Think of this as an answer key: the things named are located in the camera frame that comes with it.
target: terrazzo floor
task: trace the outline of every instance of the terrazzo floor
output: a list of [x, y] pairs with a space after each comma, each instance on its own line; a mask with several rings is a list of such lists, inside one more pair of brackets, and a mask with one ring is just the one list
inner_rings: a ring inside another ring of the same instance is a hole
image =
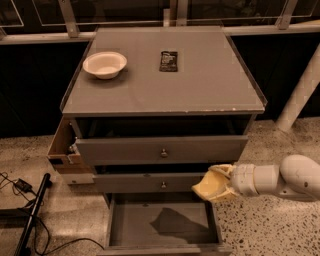
[[[302, 154], [320, 163], [320, 118], [298, 119], [289, 132], [278, 130], [273, 121], [255, 121], [240, 163], [279, 164], [291, 154]], [[45, 173], [53, 186], [47, 190], [39, 216], [51, 233], [48, 251], [77, 238], [90, 238], [105, 245], [108, 209], [94, 186], [67, 185], [46, 158], [53, 136], [0, 139], [0, 172], [11, 180], [22, 178], [38, 189]], [[0, 190], [0, 208], [26, 204], [15, 196], [11, 185]], [[222, 240], [233, 250], [232, 256], [320, 255], [320, 202], [295, 202], [273, 196], [239, 197], [215, 205]], [[20, 229], [0, 222], [0, 255], [14, 255]], [[46, 232], [37, 228], [30, 237], [32, 256], [34, 237], [41, 252]], [[100, 247], [79, 241], [49, 255], [90, 256]]]

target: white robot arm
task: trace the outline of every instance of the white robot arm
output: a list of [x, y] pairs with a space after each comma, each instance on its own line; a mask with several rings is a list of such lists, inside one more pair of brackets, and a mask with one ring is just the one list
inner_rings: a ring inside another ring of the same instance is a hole
[[213, 203], [263, 194], [316, 201], [320, 200], [320, 165], [302, 155], [288, 156], [280, 166], [214, 165], [192, 190]]
[[230, 187], [243, 196], [271, 194], [296, 201], [320, 200], [320, 165], [308, 157], [291, 155], [280, 164], [239, 165], [230, 175]]

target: drawer knob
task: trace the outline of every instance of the drawer knob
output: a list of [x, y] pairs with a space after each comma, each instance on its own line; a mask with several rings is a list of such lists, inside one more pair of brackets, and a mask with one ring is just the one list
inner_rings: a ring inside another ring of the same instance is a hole
[[166, 151], [165, 149], [162, 149], [160, 155], [161, 155], [162, 158], [167, 158], [167, 157], [169, 156], [168, 153], [167, 153], [167, 151]]
[[162, 188], [162, 189], [167, 188], [167, 184], [166, 184], [164, 181], [163, 181], [162, 184], [161, 184], [161, 188]]

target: bottom drawer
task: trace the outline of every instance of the bottom drawer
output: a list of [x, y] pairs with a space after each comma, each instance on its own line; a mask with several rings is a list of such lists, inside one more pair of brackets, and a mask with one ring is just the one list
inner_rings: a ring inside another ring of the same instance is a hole
[[213, 206], [193, 193], [113, 194], [97, 255], [230, 255]]

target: black cord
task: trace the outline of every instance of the black cord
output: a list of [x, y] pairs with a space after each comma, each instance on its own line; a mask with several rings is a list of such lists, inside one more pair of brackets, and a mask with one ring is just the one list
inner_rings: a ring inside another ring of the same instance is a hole
[[[7, 185], [10, 184], [10, 183], [14, 184], [14, 181], [15, 181], [15, 180], [10, 180], [10, 179], [8, 178], [8, 177], [9, 177], [8, 173], [6, 173], [6, 172], [0, 172], [0, 175], [3, 177], [3, 180], [0, 182], [0, 189], [3, 189], [5, 186], [7, 186]], [[4, 184], [3, 186], [1, 186], [2, 183], [3, 183], [5, 180], [7, 180], [8, 182], [7, 182], [6, 184]]]
[[[28, 199], [28, 198], [22, 193], [22, 191], [15, 186], [15, 181], [17, 181], [17, 180], [11, 180], [11, 179], [9, 179], [9, 178], [8, 178], [9, 175], [8, 175], [8, 173], [6, 173], [6, 172], [0, 172], [0, 175], [3, 177], [3, 180], [0, 182], [0, 189], [3, 189], [5, 186], [7, 186], [7, 185], [9, 185], [9, 184], [12, 184], [12, 192], [13, 192], [13, 194], [15, 194], [16, 196], [20, 196], [20, 195], [23, 196], [24, 199], [26, 199], [26, 200], [28, 201], [28, 203], [27, 203], [28, 207], [30, 207], [30, 206], [33, 205], [34, 199], [31, 199], [31, 200]], [[7, 180], [8, 182], [7, 182], [6, 184], [4, 184], [3, 186], [1, 186], [2, 183], [3, 183], [5, 180]]]
[[46, 243], [46, 245], [45, 245], [45, 248], [44, 248], [43, 252], [40, 253], [40, 252], [37, 250], [37, 248], [36, 248], [36, 247], [37, 247], [37, 246], [36, 246], [37, 228], [36, 228], [36, 225], [35, 225], [35, 237], [34, 237], [34, 240], [33, 240], [33, 241], [34, 241], [34, 250], [35, 250], [35, 252], [36, 252], [38, 255], [40, 255], [40, 256], [49, 255], [49, 254], [51, 254], [51, 253], [53, 253], [53, 252], [56, 252], [56, 251], [61, 250], [61, 249], [64, 249], [65, 247], [67, 247], [67, 246], [69, 246], [69, 245], [72, 245], [72, 244], [74, 244], [74, 243], [80, 242], [80, 241], [90, 241], [90, 242], [93, 242], [93, 243], [95, 243], [96, 245], [98, 245], [102, 250], [104, 249], [104, 247], [103, 247], [101, 244], [99, 244], [98, 242], [94, 241], [94, 240], [91, 239], [91, 238], [78, 238], [78, 239], [72, 240], [72, 241], [70, 241], [70, 242], [64, 243], [64, 244], [62, 244], [62, 245], [60, 245], [60, 246], [52, 249], [51, 251], [48, 251], [48, 252], [47, 252], [48, 246], [49, 246], [50, 241], [51, 241], [51, 235], [50, 235], [49, 229], [46, 227], [46, 225], [43, 223], [43, 221], [42, 221], [39, 217], [37, 217], [37, 220], [40, 222], [40, 224], [42, 225], [42, 227], [46, 230], [47, 235], [48, 235], [47, 243]]

